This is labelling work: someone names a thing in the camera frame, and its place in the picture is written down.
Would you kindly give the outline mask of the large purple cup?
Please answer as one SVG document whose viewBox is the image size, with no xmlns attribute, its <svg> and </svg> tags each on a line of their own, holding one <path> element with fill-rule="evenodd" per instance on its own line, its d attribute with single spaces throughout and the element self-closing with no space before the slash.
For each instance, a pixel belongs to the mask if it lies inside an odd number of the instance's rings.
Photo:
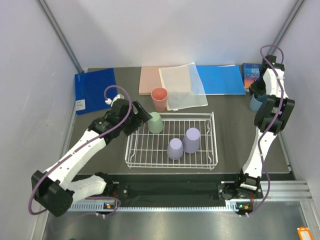
<svg viewBox="0 0 320 240">
<path fill-rule="evenodd" d="M 182 140 L 183 149 L 188 154 L 194 154 L 200 149 L 201 133 L 195 128 L 189 128 Z"/>
</svg>

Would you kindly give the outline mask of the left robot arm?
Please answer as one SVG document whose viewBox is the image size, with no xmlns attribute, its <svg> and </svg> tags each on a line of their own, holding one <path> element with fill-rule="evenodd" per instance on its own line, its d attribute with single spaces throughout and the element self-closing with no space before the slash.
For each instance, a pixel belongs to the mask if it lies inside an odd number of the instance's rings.
<svg viewBox="0 0 320 240">
<path fill-rule="evenodd" d="M 117 99 L 103 117 L 91 122 L 79 141 L 56 164 L 44 172 L 37 170 L 31 177 L 30 201 L 36 201 L 55 217 L 70 206 L 94 195 L 109 198 L 114 191 L 112 181 L 98 172 L 74 181 L 87 162 L 120 133 L 131 135 L 152 116 L 138 101 Z"/>
</svg>

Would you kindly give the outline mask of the pink cup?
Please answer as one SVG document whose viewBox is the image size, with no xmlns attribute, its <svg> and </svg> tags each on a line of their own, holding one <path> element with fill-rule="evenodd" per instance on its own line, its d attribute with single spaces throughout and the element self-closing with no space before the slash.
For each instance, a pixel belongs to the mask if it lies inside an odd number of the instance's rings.
<svg viewBox="0 0 320 240">
<path fill-rule="evenodd" d="M 155 109 L 162 112 L 167 107 L 168 92 L 163 87 L 157 87 L 151 91 L 151 98 Z"/>
</svg>

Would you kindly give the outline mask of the blue cup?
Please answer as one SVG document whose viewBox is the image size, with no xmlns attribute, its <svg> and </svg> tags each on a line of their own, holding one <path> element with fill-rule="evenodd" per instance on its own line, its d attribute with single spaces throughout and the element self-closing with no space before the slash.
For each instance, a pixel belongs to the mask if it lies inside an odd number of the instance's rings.
<svg viewBox="0 0 320 240">
<path fill-rule="evenodd" d="M 262 106 L 262 104 L 266 102 L 266 100 L 267 100 L 266 94 L 263 94 L 260 96 L 253 94 L 249 103 L 249 109 L 252 112 L 257 112 Z"/>
</svg>

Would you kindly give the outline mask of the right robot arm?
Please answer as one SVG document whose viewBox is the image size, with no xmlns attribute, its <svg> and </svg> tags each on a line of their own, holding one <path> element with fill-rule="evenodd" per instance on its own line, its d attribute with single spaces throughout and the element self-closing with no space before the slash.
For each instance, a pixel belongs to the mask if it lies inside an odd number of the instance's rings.
<svg viewBox="0 0 320 240">
<path fill-rule="evenodd" d="M 285 67 L 276 59 L 274 55 L 263 57 L 259 78 L 249 87 L 251 96 L 265 96 L 265 100 L 254 118 L 255 139 L 249 157 L 233 185 L 233 192 L 239 198 L 258 191 L 269 148 L 285 128 L 295 107 L 295 101 L 285 91 Z"/>
</svg>

